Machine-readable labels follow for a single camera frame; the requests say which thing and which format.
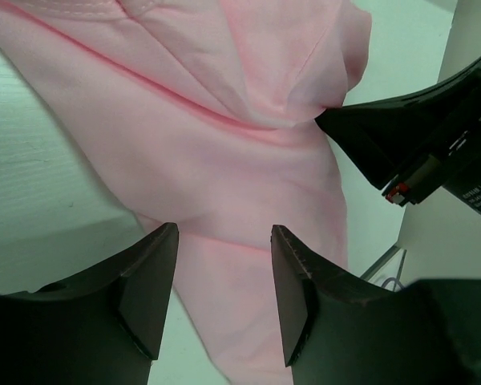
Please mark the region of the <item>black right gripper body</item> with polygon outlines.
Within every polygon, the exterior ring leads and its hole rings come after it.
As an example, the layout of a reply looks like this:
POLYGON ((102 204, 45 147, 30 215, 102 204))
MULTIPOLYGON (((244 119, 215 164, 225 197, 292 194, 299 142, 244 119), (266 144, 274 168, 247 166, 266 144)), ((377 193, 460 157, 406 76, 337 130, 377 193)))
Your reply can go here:
POLYGON ((481 215, 481 119, 449 147, 418 158, 389 183, 383 196, 395 205, 417 205, 439 188, 481 215))

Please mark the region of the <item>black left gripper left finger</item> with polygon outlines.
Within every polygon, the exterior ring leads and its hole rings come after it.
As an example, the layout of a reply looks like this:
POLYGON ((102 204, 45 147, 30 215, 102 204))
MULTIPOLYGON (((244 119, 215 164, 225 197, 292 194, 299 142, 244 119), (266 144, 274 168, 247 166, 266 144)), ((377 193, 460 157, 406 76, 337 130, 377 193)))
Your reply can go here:
POLYGON ((176 268, 173 223, 40 290, 0 294, 0 384, 145 384, 176 268))

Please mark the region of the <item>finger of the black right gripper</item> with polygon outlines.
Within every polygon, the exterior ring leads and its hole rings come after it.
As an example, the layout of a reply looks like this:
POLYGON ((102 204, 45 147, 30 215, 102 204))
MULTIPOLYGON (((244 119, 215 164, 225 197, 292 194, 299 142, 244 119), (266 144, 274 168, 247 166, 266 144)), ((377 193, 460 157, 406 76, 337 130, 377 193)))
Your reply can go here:
POLYGON ((448 148, 481 117, 481 57, 409 95, 330 108, 318 127, 375 188, 385 188, 420 156, 448 148))

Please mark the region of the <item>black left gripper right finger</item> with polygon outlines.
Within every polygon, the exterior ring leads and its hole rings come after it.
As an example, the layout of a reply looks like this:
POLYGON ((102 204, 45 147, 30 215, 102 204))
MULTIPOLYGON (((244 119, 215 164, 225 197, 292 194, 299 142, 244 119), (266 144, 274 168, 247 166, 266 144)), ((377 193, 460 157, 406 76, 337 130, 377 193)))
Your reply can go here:
POLYGON ((392 292, 283 225, 271 254, 285 365, 296 384, 481 384, 481 280, 392 292))

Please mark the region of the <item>pink t-shirt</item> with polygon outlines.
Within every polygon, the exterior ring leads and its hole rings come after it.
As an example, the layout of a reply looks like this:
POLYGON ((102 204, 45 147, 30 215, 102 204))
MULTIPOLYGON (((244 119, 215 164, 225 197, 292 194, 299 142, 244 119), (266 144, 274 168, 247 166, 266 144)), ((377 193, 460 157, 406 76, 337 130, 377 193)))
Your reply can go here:
POLYGON ((0 49, 110 191, 180 229, 174 286, 233 384, 290 384, 270 233, 347 263, 338 164, 315 119, 366 68, 350 1, 0 1, 0 49))

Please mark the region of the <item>aluminium table edge rail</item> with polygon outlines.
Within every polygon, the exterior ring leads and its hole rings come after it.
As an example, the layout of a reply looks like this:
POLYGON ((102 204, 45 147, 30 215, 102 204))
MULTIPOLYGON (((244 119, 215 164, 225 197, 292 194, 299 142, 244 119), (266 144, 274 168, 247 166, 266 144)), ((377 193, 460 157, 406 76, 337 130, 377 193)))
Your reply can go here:
POLYGON ((360 278, 383 289, 399 291, 403 287, 401 276, 405 259, 406 250, 393 245, 360 278))

